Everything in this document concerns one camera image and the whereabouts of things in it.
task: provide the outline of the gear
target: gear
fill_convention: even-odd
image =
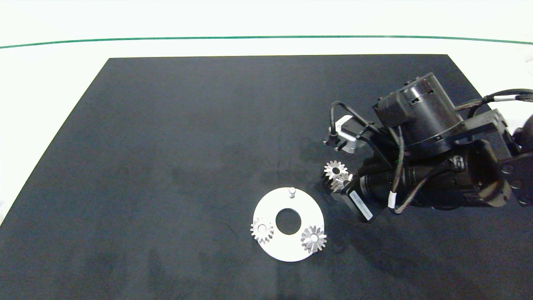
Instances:
[[[309,253],[322,251],[322,248],[326,247],[326,235],[324,231],[316,226],[309,226],[304,229],[302,233],[302,246]]]
[[[353,175],[348,173],[342,173],[337,178],[333,179],[331,183],[332,191],[337,192],[346,187],[348,183],[352,181]]]
[[[274,235],[274,226],[266,218],[257,218],[254,223],[250,224],[252,236],[258,243],[266,243]]]
[[[341,162],[330,161],[324,166],[324,173],[329,179],[335,179],[341,174],[348,174],[348,169]]]

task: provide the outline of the white background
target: white background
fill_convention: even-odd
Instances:
[[[0,46],[125,37],[416,35],[533,42],[532,1],[0,1]],[[84,42],[0,49],[0,223],[111,57],[448,54],[481,95],[533,88],[533,45],[409,38]],[[533,104],[505,102],[512,130]]]

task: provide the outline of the center hole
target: center hole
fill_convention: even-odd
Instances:
[[[282,209],[276,216],[276,226],[285,234],[296,233],[301,225],[300,215],[294,209]]]

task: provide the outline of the screw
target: screw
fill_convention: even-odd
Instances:
[[[505,174],[511,174],[514,170],[514,167],[510,164],[506,164],[502,167],[502,172]]]
[[[519,190],[522,187],[522,182],[518,179],[511,181],[511,187]]]

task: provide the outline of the silver gear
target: silver gear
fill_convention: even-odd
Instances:
[[[327,242],[324,231],[316,226],[309,226],[304,229],[301,241],[303,248],[309,253],[315,253],[318,250],[322,251],[322,248],[326,247],[325,243]]]
[[[347,181],[352,181],[353,175],[348,173],[342,173],[337,178],[333,179],[331,188],[333,192],[337,192],[345,188]]]
[[[341,174],[348,174],[348,169],[341,162],[330,161],[324,166],[324,173],[329,179],[335,179]]]
[[[257,218],[254,223],[250,224],[252,236],[258,243],[266,243],[274,235],[274,226],[267,218]]]

